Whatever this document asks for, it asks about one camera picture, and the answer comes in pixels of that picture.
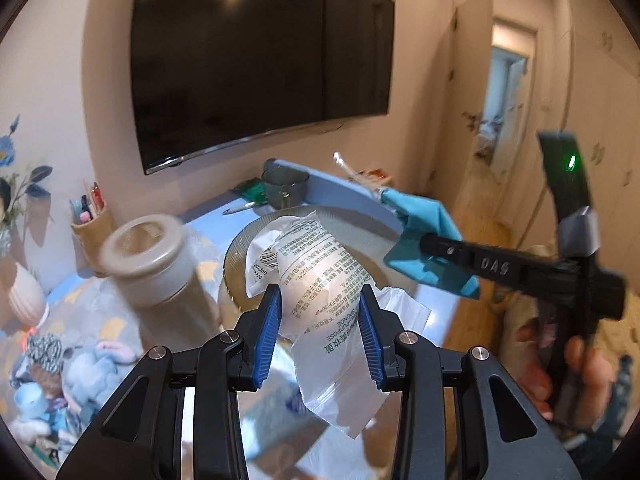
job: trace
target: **barcode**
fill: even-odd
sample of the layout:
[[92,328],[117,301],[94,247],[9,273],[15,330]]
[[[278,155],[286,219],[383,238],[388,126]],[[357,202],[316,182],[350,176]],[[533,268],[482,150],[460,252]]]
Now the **barcode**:
[[260,262],[270,269],[278,267],[278,257],[276,253],[273,252],[273,247],[269,247],[260,255]]

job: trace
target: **white vase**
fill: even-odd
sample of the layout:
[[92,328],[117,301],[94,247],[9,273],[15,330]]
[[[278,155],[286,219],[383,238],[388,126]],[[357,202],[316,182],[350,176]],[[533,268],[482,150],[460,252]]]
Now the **white vase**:
[[37,326],[47,309],[38,281],[20,263],[4,258],[0,261],[0,283],[15,317],[25,325]]

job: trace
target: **black tv screen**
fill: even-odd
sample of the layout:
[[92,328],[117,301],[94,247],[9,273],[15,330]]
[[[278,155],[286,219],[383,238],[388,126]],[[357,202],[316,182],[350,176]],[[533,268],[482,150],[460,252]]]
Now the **black tv screen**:
[[386,114],[392,0],[135,0],[146,174],[280,128]]

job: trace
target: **silver screw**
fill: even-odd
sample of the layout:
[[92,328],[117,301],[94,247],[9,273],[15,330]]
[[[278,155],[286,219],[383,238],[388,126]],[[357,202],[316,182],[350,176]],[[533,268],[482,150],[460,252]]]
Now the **silver screw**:
[[220,341],[225,344],[235,343],[238,339],[240,339],[240,334],[235,330],[225,330],[220,334]]
[[413,332],[402,332],[398,339],[405,345],[412,345],[418,341],[418,336]]
[[158,359],[162,359],[166,355],[166,348],[164,346],[154,346],[151,350],[149,350],[148,355],[154,361],[157,361]]
[[481,346],[475,346],[471,350],[471,355],[479,361],[485,361],[489,358],[489,351]]

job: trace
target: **gray cup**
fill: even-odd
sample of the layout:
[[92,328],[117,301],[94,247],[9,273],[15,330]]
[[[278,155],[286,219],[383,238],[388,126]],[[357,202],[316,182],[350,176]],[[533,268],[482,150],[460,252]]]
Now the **gray cup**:
[[275,209],[295,207],[305,201],[306,183],[309,174],[306,171],[275,166],[262,174],[267,201]]

